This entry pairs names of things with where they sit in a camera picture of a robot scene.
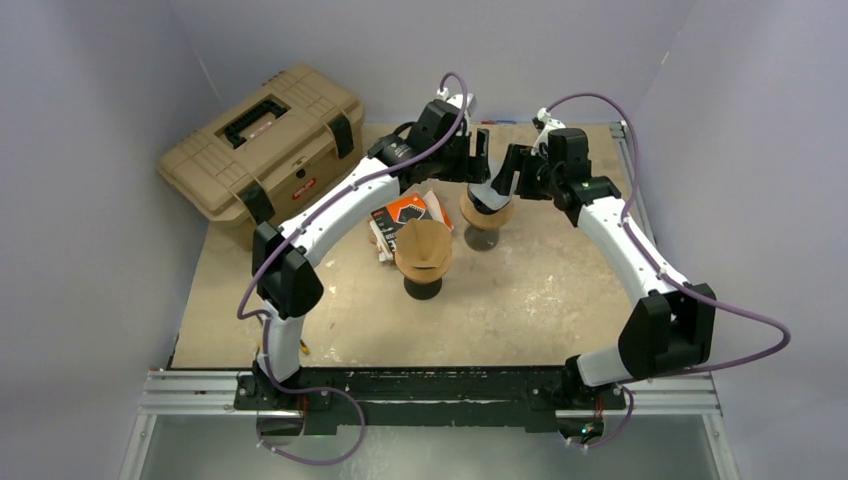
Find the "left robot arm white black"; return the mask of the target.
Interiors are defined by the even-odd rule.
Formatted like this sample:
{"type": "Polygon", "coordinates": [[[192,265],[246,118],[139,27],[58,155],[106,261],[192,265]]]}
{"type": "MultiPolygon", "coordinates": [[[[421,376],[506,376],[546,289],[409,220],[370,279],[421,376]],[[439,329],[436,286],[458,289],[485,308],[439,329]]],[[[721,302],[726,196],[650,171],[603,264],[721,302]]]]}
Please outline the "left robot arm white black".
{"type": "Polygon", "coordinates": [[[315,271],[323,257],[372,211],[429,179],[481,184],[489,177],[485,138],[471,139],[472,94],[427,103],[406,130],[382,136],[350,174],[307,211],[273,229],[255,231],[253,273],[265,309],[256,362],[266,375],[259,395],[272,408],[297,399],[299,341],[306,314],[324,287],[315,271]]]}

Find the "white paper coffee filter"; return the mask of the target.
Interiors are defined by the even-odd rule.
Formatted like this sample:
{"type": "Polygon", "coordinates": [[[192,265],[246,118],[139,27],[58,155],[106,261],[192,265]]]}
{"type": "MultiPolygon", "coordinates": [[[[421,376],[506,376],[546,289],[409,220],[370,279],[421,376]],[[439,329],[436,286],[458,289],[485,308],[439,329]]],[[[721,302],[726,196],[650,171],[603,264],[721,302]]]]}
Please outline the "white paper coffee filter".
{"type": "Polygon", "coordinates": [[[503,210],[512,200],[512,195],[499,193],[493,186],[493,180],[482,183],[469,183],[467,195],[473,209],[482,215],[494,215],[503,210]]]}

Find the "wooden dripper stand black base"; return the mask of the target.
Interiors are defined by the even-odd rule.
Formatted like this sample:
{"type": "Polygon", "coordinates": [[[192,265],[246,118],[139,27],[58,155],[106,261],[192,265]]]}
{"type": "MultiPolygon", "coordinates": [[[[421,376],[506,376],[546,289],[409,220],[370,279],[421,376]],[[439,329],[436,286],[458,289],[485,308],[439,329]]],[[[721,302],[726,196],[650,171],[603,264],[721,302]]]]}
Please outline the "wooden dripper stand black base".
{"type": "Polygon", "coordinates": [[[452,265],[453,259],[447,256],[435,267],[417,267],[399,255],[395,264],[403,275],[403,286],[406,293],[416,300],[430,300],[436,297],[442,289],[443,277],[452,265]]]}

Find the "wooden ring dripper holder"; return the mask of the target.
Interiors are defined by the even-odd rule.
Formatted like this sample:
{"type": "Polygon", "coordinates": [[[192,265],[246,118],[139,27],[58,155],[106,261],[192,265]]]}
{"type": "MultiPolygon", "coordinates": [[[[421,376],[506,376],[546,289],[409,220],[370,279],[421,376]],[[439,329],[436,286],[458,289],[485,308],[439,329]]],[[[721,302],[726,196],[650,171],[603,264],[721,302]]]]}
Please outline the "wooden ring dripper holder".
{"type": "Polygon", "coordinates": [[[480,230],[495,230],[506,225],[513,216],[515,205],[508,203],[492,214],[479,212],[468,195],[460,198],[460,212],[463,218],[474,228],[480,230]]]}

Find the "brown paper coffee filter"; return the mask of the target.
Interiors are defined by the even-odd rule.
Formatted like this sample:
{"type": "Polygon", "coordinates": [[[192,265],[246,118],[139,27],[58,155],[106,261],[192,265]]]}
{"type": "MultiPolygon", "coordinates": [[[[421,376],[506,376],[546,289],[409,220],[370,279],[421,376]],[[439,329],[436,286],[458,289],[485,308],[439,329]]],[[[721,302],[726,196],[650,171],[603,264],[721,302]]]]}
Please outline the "brown paper coffee filter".
{"type": "Polygon", "coordinates": [[[413,219],[397,232],[395,261],[400,266],[434,269],[451,256],[451,231],[442,222],[413,219]]]}

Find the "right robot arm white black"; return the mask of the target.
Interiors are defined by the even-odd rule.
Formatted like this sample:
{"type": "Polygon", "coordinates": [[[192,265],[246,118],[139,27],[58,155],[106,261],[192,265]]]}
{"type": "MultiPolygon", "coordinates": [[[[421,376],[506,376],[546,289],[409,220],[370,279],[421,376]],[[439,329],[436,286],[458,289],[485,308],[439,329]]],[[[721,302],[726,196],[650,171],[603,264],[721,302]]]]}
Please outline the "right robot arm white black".
{"type": "Polygon", "coordinates": [[[576,407],[596,399],[602,386],[705,363],[715,322],[713,290],[691,284],[662,260],[614,182],[593,175],[588,155],[583,130],[553,129],[536,148],[509,145],[491,183],[499,194],[552,201],[601,252],[633,305],[611,346],[566,361],[561,392],[576,407]]]}

